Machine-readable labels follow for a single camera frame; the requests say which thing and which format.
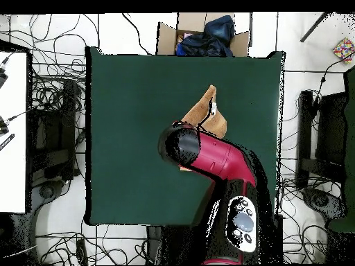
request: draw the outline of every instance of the cardboard box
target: cardboard box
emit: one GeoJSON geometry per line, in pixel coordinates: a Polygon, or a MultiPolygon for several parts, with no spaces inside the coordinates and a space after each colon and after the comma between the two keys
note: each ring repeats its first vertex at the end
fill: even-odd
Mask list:
{"type": "MultiPolygon", "coordinates": [[[[158,24],[156,55],[175,55],[178,35],[184,33],[201,33],[205,24],[224,15],[230,15],[234,23],[234,12],[179,12],[177,14],[177,28],[171,28],[162,22],[158,24]]],[[[230,50],[235,57],[248,56],[249,31],[237,34],[230,43],[230,50]]]]}

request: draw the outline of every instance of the white table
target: white table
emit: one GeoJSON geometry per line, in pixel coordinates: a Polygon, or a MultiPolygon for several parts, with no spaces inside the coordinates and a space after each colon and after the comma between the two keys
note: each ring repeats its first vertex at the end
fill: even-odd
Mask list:
{"type": "MultiPolygon", "coordinates": [[[[0,62],[9,53],[0,52],[0,62]]],[[[26,54],[12,54],[6,64],[8,79],[0,88],[0,116],[4,120],[26,111],[26,54]]],[[[0,144],[11,134],[14,139],[0,151],[0,212],[25,212],[26,115],[10,122],[9,133],[0,136],[0,144]]]]}

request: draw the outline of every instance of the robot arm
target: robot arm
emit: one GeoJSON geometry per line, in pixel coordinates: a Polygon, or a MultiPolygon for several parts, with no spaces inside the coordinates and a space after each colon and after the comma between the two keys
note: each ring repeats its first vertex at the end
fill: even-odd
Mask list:
{"type": "Polygon", "coordinates": [[[221,191],[206,224],[203,264],[272,262],[273,252],[261,248],[272,246],[266,243],[274,230],[266,177],[255,173],[262,169],[257,158],[252,167],[241,148],[182,122],[164,130],[158,151],[163,160],[209,177],[221,191]]]}

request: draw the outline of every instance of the green table surface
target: green table surface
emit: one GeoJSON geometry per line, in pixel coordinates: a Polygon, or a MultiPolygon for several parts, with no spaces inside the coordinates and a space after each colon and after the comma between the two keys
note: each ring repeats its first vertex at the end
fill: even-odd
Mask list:
{"type": "Polygon", "coordinates": [[[258,156],[274,206],[282,52],[268,58],[89,52],[90,224],[193,222],[210,180],[163,161],[157,142],[162,130],[181,119],[209,85],[216,86],[217,107],[227,120],[225,139],[258,156]]]}

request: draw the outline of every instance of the floor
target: floor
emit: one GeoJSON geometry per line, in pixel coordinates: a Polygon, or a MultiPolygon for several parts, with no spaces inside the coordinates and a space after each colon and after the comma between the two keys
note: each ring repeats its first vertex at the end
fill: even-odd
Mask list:
{"type": "MultiPolygon", "coordinates": [[[[333,54],[332,48],[340,40],[348,37],[355,40],[355,23],[347,15],[332,15],[324,20],[309,38],[301,43],[300,39],[312,26],[321,12],[254,12],[252,23],[252,48],[249,56],[266,57],[272,51],[285,51],[285,76],[284,76],[284,120],[297,115],[297,100],[301,90],[318,90],[320,79],[326,68],[338,58],[333,54]]],[[[175,27],[176,13],[159,14],[129,14],[131,22],[139,31],[140,41],[149,52],[155,52],[157,22],[162,21],[169,26],[175,27]]],[[[37,39],[37,49],[33,51],[36,59],[34,67],[41,75],[55,74],[55,69],[47,67],[43,63],[51,63],[56,60],[60,64],[72,64],[73,68],[82,68],[80,63],[85,63],[84,46],[98,46],[107,54],[132,54],[145,55],[146,52],[139,46],[139,38],[133,26],[121,14],[104,15],[13,15],[10,18],[0,15],[0,39],[10,40],[16,44],[33,47],[33,39],[29,23],[31,22],[32,35],[37,39]]],[[[235,14],[236,32],[241,33],[249,29],[249,13],[238,12],[235,14]]],[[[339,63],[330,69],[327,81],[322,86],[322,95],[344,91],[342,73],[351,68],[353,64],[339,63]]],[[[79,127],[85,126],[85,118],[82,116],[78,122],[79,127]]],[[[295,169],[296,138],[290,136],[297,131],[297,119],[285,121],[282,130],[282,177],[292,178],[295,169]]],[[[316,130],[313,130],[313,155],[316,144],[316,130]]],[[[85,176],[85,142],[77,149],[78,166],[85,176]]],[[[333,190],[331,193],[339,195],[339,190],[331,183],[324,184],[324,190],[333,190]]],[[[300,231],[311,224],[324,225],[320,215],[308,209],[302,196],[297,191],[283,199],[284,220],[284,251],[285,261],[294,263],[311,263],[305,258],[303,250],[300,250],[300,231]]],[[[74,232],[83,232],[92,244],[86,243],[87,255],[95,256],[97,243],[107,251],[120,248],[131,260],[137,253],[135,248],[141,245],[146,238],[145,226],[119,226],[99,225],[89,227],[82,224],[85,212],[85,181],[83,177],[76,177],[69,192],[56,201],[47,204],[40,211],[37,221],[37,251],[39,255],[45,254],[49,248],[55,245],[64,236],[68,240],[70,250],[75,251],[75,242],[70,237],[74,232]]],[[[317,228],[308,229],[305,236],[310,243],[318,240],[326,244],[326,235],[317,228]]],[[[313,262],[322,262],[324,256],[314,253],[317,249],[311,245],[306,246],[313,262]]],[[[96,261],[90,259],[89,264],[113,265],[125,262],[122,251],[111,251],[110,260],[97,252],[96,261]]],[[[59,261],[57,254],[49,254],[46,262],[59,261]]],[[[140,256],[135,258],[131,265],[143,265],[145,260],[140,256]]]]}

